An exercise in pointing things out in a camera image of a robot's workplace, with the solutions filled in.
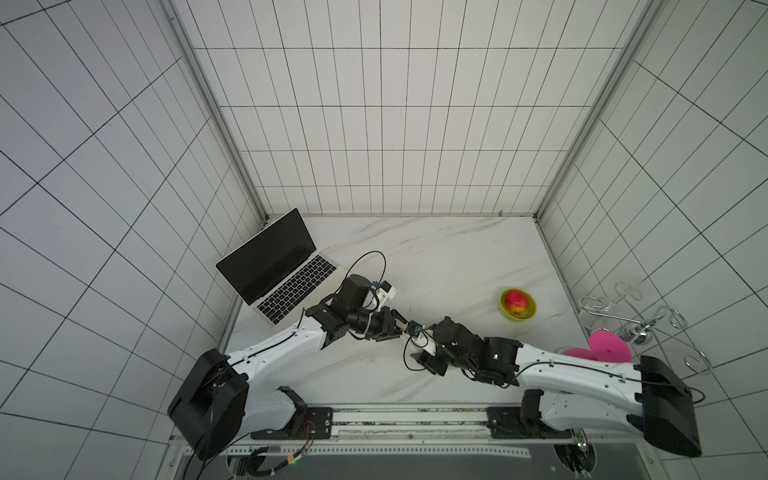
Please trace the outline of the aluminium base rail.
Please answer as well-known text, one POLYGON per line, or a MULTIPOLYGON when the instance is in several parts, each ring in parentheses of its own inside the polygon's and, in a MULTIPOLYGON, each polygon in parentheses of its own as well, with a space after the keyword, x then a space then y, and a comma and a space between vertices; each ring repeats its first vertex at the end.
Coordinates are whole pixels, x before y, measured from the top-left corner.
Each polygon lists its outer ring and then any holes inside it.
POLYGON ((187 442, 172 435, 173 465, 198 452, 211 461, 220 455, 246 456, 259 447, 269 455, 331 454, 491 454, 522 455, 524 443, 589 450, 593 443, 642 440, 642 433, 618 408, 581 397, 528 391, 521 402, 480 404, 350 404, 309 406, 276 392, 258 406, 260 418, 247 428, 241 414, 215 428, 224 441, 212 450, 202 434, 187 442))

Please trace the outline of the red apple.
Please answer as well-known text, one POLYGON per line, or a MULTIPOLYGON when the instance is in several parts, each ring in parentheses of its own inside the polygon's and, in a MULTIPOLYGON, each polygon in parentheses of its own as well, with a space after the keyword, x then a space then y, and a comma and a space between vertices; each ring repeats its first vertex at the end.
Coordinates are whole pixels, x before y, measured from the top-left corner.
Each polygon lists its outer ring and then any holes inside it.
POLYGON ((530 308, 530 299, 520 290, 510 290, 505 295, 504 304, 512 316, 522 318, 530 308))

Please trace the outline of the green bowl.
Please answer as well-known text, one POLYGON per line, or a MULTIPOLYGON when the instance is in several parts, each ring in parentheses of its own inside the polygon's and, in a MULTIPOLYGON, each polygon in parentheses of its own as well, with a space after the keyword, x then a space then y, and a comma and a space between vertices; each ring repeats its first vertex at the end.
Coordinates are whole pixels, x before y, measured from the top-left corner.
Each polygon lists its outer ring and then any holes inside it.
POLYGON ((534 298, 520 289, 507 289, 499 298, 501 313, 508 319, 524 322, 532 319, 537 312, 534 298))

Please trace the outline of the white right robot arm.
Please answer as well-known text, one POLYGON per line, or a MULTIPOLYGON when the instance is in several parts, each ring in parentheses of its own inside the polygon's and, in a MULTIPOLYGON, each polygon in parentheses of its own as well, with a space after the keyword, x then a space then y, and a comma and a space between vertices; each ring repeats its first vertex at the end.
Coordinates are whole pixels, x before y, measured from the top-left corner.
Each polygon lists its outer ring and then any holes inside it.
POLYGON ((612 363, 556 354, 481 338, 450 318, 430 327, 412 322, 406 332, 420 350, 415 361, 433 375, 457 368, 477 383, 524 389, 518 421, 525 431, 622 431, 674 455, 702 454, 693 390, 661 359, 612 363))

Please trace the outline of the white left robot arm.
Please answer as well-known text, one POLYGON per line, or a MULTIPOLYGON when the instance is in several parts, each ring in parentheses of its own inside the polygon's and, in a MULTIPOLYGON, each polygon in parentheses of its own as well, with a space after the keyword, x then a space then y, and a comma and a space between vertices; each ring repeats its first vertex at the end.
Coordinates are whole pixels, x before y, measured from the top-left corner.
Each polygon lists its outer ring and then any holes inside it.
POLYGON ((243 350, 203 353, 170 401, 168 417, 201 461, 255 432, 295 435, 306 405, 273 376, 347 333, 376 342, 399 338, 405 322, 385 304, 395 293, 386 281, 352 274, 287 329, 243 350))

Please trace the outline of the silver laptop black screen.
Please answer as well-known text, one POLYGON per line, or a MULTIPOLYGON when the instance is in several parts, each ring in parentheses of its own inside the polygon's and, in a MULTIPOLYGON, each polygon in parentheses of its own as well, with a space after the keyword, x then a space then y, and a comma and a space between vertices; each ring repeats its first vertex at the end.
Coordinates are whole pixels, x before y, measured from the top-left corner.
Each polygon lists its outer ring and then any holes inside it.
POLYGON ((317 249, 294 208, 216 263, 256 317, 275 331, 336 291, 347 270, 317 249))

